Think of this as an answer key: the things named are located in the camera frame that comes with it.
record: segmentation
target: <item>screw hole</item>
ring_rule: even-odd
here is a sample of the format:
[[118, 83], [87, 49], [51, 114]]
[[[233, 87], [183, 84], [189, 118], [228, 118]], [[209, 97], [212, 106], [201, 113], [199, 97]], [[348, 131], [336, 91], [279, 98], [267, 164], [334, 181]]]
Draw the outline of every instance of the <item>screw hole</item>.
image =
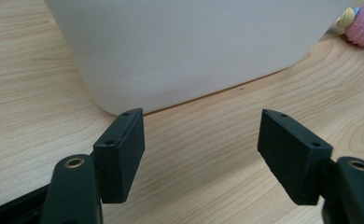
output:
[[73, 158], [73, 159], [71, 159], [71, 160], [69, 160], [69, 161], [67, 161], [65, 164], [64, 164], [64, 166], [66, 167], [66, 168], [70, 168], [70, 169], [72, 169], [72, 168], [77, 168], [77, 167], [79, 167], [81, 164], [83, 164], [84, 163], [84, 159], [81, 159], [81, 158]]
[[115, 144], [115, 141], [113, 141], [113, 140], [107, 140], [107, 141], [105, 142], [105, 144], [106, 144], [107, 146], [114, 145], [114, 144]]
[[319, 144], [319, 143], [311, 143], [311, 145], [313, 145], [315, 147], [321, 147], [321, 144]]
[[364, 171], [364, 162], [361, 161], [349, 161], [348, 164], [357, 170]]

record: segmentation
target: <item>white container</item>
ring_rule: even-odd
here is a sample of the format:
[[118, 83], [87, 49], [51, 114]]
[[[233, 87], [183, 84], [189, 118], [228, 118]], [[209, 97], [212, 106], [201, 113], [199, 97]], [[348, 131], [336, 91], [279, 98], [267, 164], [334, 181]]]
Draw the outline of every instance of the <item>white container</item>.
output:
[[351, 0], [45, 0], [95, 102], [145, 112], [299, 61]]

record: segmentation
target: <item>wood grain surface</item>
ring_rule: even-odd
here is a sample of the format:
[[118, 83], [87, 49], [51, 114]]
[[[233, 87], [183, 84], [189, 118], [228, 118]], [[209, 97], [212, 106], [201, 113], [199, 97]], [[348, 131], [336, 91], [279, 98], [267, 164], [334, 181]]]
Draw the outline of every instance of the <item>wood grain surface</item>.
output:
[[[364, 160], [364, 49], [329, 31], [288, 69], [145, 115], [129, 199], [105, 205], [105, 223], [322, 223], [322, 201], [295, 205], [258, 154], [262, 108], [321, 136], [334, 160]], [[90, 98], [45, 4], [0, 0], [0, 204], [90, 153], [114, 118]]]

